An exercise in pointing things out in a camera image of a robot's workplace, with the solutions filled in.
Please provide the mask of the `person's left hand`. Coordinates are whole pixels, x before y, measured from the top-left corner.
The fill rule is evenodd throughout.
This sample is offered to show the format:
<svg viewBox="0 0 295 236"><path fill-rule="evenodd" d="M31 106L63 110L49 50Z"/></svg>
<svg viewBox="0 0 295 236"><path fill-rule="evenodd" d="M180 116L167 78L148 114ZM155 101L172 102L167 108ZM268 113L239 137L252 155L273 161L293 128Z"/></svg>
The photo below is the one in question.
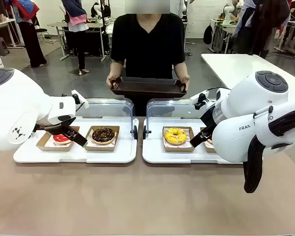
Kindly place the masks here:
<svg viewBox="0 0 295 236"><path fill-rule="evenodd" d="M181 78L179 78L180 82L181 82L181 86L180 86L180 90L181 91L188 91L189 89L189 83L190 83L190 76L189 75L185 75L182 76Z"/></svg>

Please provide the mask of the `person's right hand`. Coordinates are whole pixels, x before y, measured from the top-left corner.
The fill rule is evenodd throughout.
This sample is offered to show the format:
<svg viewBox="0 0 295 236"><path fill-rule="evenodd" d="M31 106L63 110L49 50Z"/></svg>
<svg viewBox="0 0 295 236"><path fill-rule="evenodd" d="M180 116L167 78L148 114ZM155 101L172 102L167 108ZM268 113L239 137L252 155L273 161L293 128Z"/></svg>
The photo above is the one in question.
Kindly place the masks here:
<svg viewBox="0 0 295 236"><path fill-rule="evenodd" d="M120 76L110 73L107 76L106 85L109 89L117 89Z"/></svg>

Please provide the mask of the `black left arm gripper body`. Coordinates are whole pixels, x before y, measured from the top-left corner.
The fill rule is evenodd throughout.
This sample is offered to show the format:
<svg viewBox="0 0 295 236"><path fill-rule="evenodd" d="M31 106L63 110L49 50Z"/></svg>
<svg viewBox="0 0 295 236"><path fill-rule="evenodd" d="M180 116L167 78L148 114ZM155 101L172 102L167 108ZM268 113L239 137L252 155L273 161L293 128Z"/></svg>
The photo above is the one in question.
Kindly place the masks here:
<svg viewBox="0 0 295 236"><path fill-rule="evenodd" d="M54 124L54 125L36 124L33 131L36 132L37 130L44 130L44 131L47 131L51 134L61 134L61 127L62 126L70 126L74 120L75 120L75 118L71 118L71 119L62 121L59 124Z"/></svg>

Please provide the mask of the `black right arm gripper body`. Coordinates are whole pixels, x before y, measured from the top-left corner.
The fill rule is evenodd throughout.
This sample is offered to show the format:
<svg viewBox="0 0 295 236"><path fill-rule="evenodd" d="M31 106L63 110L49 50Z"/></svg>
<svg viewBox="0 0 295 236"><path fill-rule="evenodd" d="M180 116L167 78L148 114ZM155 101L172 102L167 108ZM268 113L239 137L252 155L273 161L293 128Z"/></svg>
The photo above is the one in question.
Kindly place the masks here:
<svg viewBox="0 0 295 236"><path fill-rule="evenodd" d="M206 128L208 129L214 129L217 126L213 119L214 108L215 105L211 105L210 107L206 108L205 112L200 117L200 120L206 125Z"/></svg>

